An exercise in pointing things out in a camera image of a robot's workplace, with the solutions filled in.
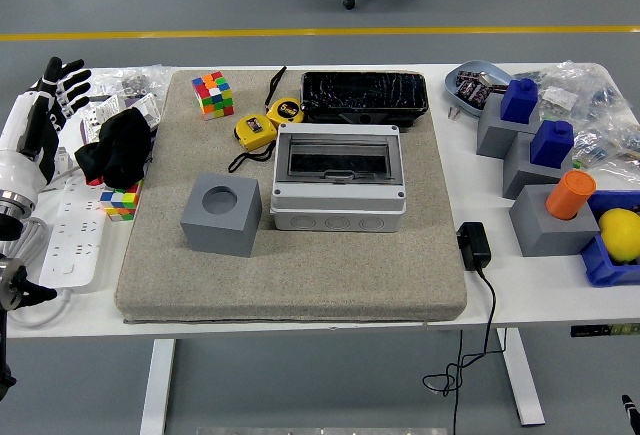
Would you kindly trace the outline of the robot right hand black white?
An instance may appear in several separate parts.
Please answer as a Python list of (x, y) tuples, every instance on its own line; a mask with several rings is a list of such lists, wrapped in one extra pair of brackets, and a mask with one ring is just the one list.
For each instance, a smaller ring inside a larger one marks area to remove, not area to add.
[(623, 394), (621, 400), (635, 435), (640, 435), (640, 413), (629, 395)]

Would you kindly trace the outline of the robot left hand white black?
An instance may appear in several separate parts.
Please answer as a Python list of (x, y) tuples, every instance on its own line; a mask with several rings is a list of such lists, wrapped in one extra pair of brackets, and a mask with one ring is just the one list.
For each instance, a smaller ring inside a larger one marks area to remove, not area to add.
[(1, 133), (1, 190), (31, 204), (51, 182), (59, 133), (89, 103), (91, 71), (82, 59), (49, 60), (44, 74), (14, 102)]

